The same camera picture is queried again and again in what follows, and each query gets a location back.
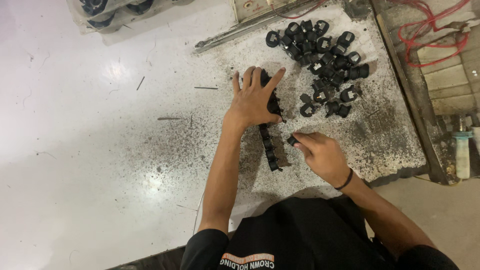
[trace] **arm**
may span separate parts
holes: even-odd
[[[299,148],[312,171],[333,187],[341,187],[350,168],[340,145],[321,133],[294,133]],[[383,245],[398,258],[416,245],[436,248],[428,236],[406,215],[371,190],[355,173],[341,189],[360,208],[363,216]]]
[[[240,139],[245,129],[261,123],[282,122],[279,115],[268,112],[267,103],[285,68],[281,68],[265,87],[260,85],[261,71],[260,67],[247,69],[242,89],[239,73],[233,75],[233,101],[223,119],[222,134],[208,174],[198,231],[218,229],[228,233],[228,220],[237,195]]]

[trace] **shirt sleeve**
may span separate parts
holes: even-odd
[[[396,264],[397,270],[458,270],[456,264],[441,251],[427,245],[407,250]]]
[[[227,245],[228,237],[220,230],[205,229],[197,232],[188,240],[180,270],[217,269]]]

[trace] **person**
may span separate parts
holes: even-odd
[[[344,195],[288,198],[260,216],[244,218],[228,239],[243,132],[252,125],[282,121],[266,105],[285,68],[265,87],[260,85],[261,70],[248,68],[242,89],[239,73],[233,76],[233,101],[208,175],[201,222],[186,245],[180,269],[458,269],[412,220],[348,167],[337,141],[318,132],[295,132],[299,143],[294,147],[315,174]],[[365,219],[375,232],[373,241]]]

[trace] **forearm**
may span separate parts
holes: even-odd
[[[228,233],[228,220],[237,195],[242,134],[242,127],[224,121],[207,178],[199,231],[213,228]]]
[[[435,247],[428,236],[411,219],[354,174],[342,192],[360,208],[375,236],[397,258],[416,245]]]

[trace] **red wire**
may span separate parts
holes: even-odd
[[[271,4],[270,7],[272,8],[272,10],[273,10],[278,16],[280,16],[280,17],[282,17],[282,18],[285,18],[285,19],[298,19],[298,18],[300,18],[300,17],[302,17],[302,16],[305,16],[306,14],[312,12],[313,10],[315,10],[316,8],[318,8],[318,7],[319,7],[323,2],[325,2],[325,1],[326,1],[326,0],[320,0],[320,1],[318,2],[318,4],[316,4],[314,7],[312,7],[311,9],[309,9],[307,12],[305,12],[304,14],[302,14],[302,15],[300,15],[300,16],[295,16],[295,17],[288,17],[288,16],[285,16],[285,15],[282,15],[282,14],[278,13],[278,12],[274,9],[273,4]]]
[[[427,3],[421,1],[421,0],[390,0],[390,1],[394,2],[394,3],[399,3],[399,4],[406,4],[406,5],[409,5],[411,7],[417,8],[417,9],[421,10],[422,12],[424,12],[425,15],[427,15],[427,19],[421,20],[421,21],[418,21],[418,22],[404,24],[398,30],[398,38],[402,42],[404,42],[407,46],[405,61],[407,62],[408,65],[410,65],[412,67],[424,67],[424,66],[434,65],[434,64],[443,62],[443,61],[445,61],[447,59],[450,59],[450,58],[456,56],[457,54],[459,54],[463,50],[465,45],[467,44],[469,33],[464,33],[463,34],[463,39],[461,41],[456,42],[455,44],[452,44],[452,45],[433,45],[433,44],[426,44],[426,43],[418,43],[418,42],[415,42],[415,39],[417,38],[417,35],[419,34],[419,32],[427,25],[429,25],[434,32],[437,32],[439,30],[444,29],[445,26],[438,28],[436,26],[436,21],[438,19],[445,18],[445,17],[455,13],[456,11],[461,9],[463,6],[465,6],[468,2],[470,2],[470,0],[461,0],[456,5],[440,12],[437,15],[433,15],[433,12],[430,9],[429,5]],[[408,26],[412,26],[412,25],[418,25],[418,24],[422,24],[422,25],[413,34],[412,38],[410,38],[410,39],[403,38],[403,36],[401,34],[403,28],[408,27]],[[425,47],[432,47],[432,48],[452,48],[452,47],[456,47],[457,51],[454,54],[452,54],[448,57],[445,57],[445,58],[442,58],[442,59],[439,59],[439,60],[436,60],[436,61],[433,61],[433,62],[430,62],[430,63],[413,64],[413,63],[410,62],[410,50],[411,50],[412,46],[425,46]]]

